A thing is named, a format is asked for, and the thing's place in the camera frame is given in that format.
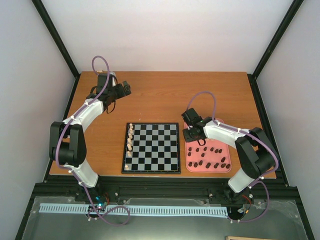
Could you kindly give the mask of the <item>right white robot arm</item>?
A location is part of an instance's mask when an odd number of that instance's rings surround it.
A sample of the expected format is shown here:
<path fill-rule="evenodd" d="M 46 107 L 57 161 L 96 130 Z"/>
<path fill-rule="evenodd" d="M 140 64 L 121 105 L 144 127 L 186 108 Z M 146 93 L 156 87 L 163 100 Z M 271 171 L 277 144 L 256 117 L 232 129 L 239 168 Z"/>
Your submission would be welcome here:
<path fill-rule="evenodd" d="M 181 116 L 186 124 L 182 131 L 186 143 L 205 146 L 211 140 L 236 149 L 240 169 L 227 182 L 234 193 L 253 187 L 278 169 L 278 154 L 261 128 L 236 128 L 214 117 L 202 118 L 194 108 L 187 109 Z"/>

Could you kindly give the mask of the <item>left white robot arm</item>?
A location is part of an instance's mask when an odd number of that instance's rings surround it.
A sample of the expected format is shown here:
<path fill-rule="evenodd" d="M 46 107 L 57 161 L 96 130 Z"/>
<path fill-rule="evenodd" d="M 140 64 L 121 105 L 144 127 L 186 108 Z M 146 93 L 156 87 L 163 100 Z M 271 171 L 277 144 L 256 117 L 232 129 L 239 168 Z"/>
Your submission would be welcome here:
<path fill-rule="evenodd" d="M 97 85 L 86 97 L 82 106 L 65 120 L 50 126 L 49 157 L 56 165 L 68 170 L 80 186 L 87 187 L 86 195 L 92 201 L 103 198 L 104 188 L 97 184 L 99 175 L 88 163 L 85 131 L 90 124 L 116 100 L 131 94 L 127 81 L 118 83 L 112 73 L 100 73 Z"/>

